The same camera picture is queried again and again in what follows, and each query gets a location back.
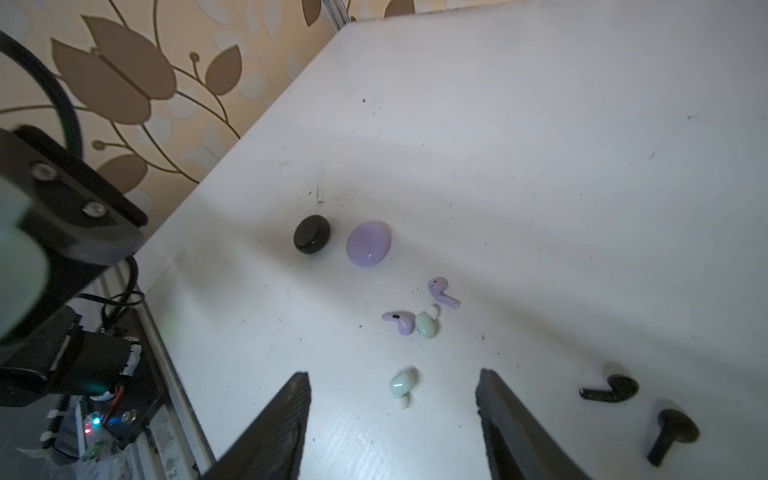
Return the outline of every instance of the black earbud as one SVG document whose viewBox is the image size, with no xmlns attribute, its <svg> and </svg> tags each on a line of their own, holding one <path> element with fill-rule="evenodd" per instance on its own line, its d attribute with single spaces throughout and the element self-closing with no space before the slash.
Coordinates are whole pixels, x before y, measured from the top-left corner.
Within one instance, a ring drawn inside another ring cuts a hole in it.
<svg viewBox="0 0 768 480">
<path fill-rule="evenodd" d="M 331 237 L 331 224 L 325 217 L 312 215 L 301 220 L 293 232 L 293 245 L 301 253 L 316 253 L 323 249 Z"/>
<path fill-rule="evenodd" d="M 640 390 L 640 384 L 626 375 L 611 375 L 607 379 L 610 390 L 579 389 L 584 400 L 619 403 L 631 399 Z"/>
<path fill-rule="evenodd" d="M 659 434 L 654 447 L 648 453 L 648 461 L 657 467 L 674 442 L 693 443 L 699 439 L 699 427 L 679 410 L 666 409 L 659 413 Z"/>
</svg>

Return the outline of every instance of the purple earbud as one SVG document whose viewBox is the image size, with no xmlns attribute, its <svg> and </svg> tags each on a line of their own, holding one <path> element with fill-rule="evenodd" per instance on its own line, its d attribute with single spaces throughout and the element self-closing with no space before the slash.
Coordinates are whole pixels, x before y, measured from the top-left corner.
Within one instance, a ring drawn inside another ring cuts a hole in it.
<svg viewBox="0 0 768 480">
<path fill-rule="evenodd" d="M 382 315 L 382 320 L 397 322 L 397 330 L 400 331 L 400 335 L 409 335 L 413 331 L 416 317 L 410 312 L 391 312 Z"/>
<path fill-rule="evenodd" d="M 448 289 L 448 280 L 445 278 L 437 276 L 436 278 L 430 280 L 427 286 L 429 287 L 429 292 L 438 302 L 444 303 L 451 308 L 458 308 L 458 306 L 461 305 L 461 302 L 459 302 L 457 299 L 443 293 L 446 289 Z"/>
</svg>

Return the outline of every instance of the wire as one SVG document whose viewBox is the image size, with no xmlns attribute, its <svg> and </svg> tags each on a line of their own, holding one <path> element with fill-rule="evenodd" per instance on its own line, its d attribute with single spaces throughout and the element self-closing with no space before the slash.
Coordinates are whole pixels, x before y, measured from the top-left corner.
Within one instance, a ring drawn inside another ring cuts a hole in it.
<svg viewBox="0 0 768 480">
<path fill-rule="evenodd" d="M 136 306 L 144 302 L 144 293 L 136 290 L 136 283 L 139 278 L 139 266 L 136 263 L 136 259 L 134 259 L 133 255 L 130 255 L 125 258 L 125 263 L 128 264 L 128 282 L 125 285 L 125 290 L 123 293 L 119 293 L 118 295 L 112 296 L 110 298 L 105 298 L 99 295 L 91 295 L 90 293 L 78 294 L 78 298 L 103 304 L 101 308 L 101 325 L 98 327 L 99 332 L 103 333 L 106 329 L 113 326 L 128 307 Z M 130 301 L 130 298 L 133 295 L 138 295 L 139 300 Z M 108 306 L 113 307 L 112 311 L 109 313 L 107 313 Z"/>
<path fill-rule="evenodd" d="M 125 263 L 128 264 L 128 282 L 125 285 L 125 291 L 120 296 L 120 302 L 125 304 L 128 299 L 131 298 L 131 292 L 136 290 L 136 282 L 139 280 L 139 266 L 136 263 L 136 259 L 133 255 L 129 255 L 125 258 Z M 107 306 L 104 305 L 101 308 L 101 327 L 102 329 L 108 329 L 115 322 L 118 321 L 120 316 L 125 311 L 124 307 L 115 307 L 112 312 L 107 315 Z"/>
<path fill-rule="evenodd" d="M 102 425 L 107 425 L 107 422 L 109 422 L 109 419 L 114 413 L 114 409 L 118 406 L 118 402 L 120 402 L 120 399 L 123 398 L 123 393 L 125 393 L 125 387 L 120 385 L 117 392 L 114 394 L 114 398 L 112 399 L 112 403 L 109 405 L 109 409 L 107 409 L 107 415 L 104 415 L 104 418 L 101 419 Z"/>
<path fill-rule="evenodd" d="M 61 129 L 64 131 L 64 140 L 69 153 L 78 160 L 83 160 L 83 138 L 80 132 L 78 116 L 74 112 L 72 102 L 56 77 L 53 76 L 43 62 L 35 57 L 22 44 L 0 31 L 0 51 L 13 60 L 38 82 L 40 88 L 48 96 L 53 108 L 58 114 Z"/>
<path fill-rule="evenodd" d="M 116 298 L 123 296 L 122 293 L 118 293 L 117 295 L 111 296 L 109 298 L 104 298 L 103 296 L 99 296 L 99 295 L 91 295 L 90 293 L 79 293 L 78 298 L 82 298 L 83 300 L 90 300 L 91 302 L 103 303 L 104 305 L 120 306 L 120 307 L 141 305 L 141 303 L 144 302 L 144 292 L 133 290 L 130 292 L 130 296 L 133 296 L 133 295 L 138 295 L 140 297 L 139 300 L 134 300 L 133 302 L 126 302 L 126 303 L 123 303 L 119 300 L 115 300 Z"/>
</svg>

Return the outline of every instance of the floral wallpaper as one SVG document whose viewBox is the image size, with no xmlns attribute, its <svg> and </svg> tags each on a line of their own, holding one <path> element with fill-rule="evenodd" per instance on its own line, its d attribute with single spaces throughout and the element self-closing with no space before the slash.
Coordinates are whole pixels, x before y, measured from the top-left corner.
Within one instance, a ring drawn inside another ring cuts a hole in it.
<svg viewBox="0 0 768 480">
<path fill-rule="evenodd" d="M 438 12 L 450 8 L 476 7 L 511 0 L 347 0 L 349 18 L 372 20 L 374 18 Z"/>
<path fill-rule="evenodd" d="M 84 159 L 153 232 L 336 32 L 321 0 L 0 0 L 0 29 L 53 71 Z M 0 127 L 63 144 L 45 94 L 0 56 Z"/>
</svg>

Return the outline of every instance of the white ear tip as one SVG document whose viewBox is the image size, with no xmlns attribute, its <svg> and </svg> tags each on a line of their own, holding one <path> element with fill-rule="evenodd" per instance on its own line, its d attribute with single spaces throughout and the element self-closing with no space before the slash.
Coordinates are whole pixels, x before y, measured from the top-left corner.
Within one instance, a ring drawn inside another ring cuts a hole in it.
<svg viewBox="0 0 768 480">
<path fill-rule="evenodd" d="M 395 397 L 393 401 L 395 402 L 396 410 L 405 410 L 408 407 L 408 394 L 405 394 L 404 396 Z"/>
<path fill-rule="evenodd" d="M 424 313 L 432 317 L 433 319 L 437 318 L 437 315 L 440 314 L 440 310 L 437 310 L 437 307 L 435 305 L 430 305 L 424 310 Z"/>
</svg>

